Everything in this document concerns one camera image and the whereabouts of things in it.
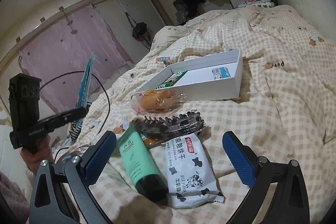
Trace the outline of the person's left hand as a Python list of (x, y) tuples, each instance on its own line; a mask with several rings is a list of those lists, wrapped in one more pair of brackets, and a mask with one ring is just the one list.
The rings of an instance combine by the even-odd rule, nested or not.
[(37, 174), (42, 160), (48, 160), (54, 163), (52, 151), (50, 147), (50, 136), (46, 135), (40, 142), (40, 149), (36, 154), (32, 154), (25, 148), (21, 148), (20, 155), (27, 165), (27, 168), (33, 173)]

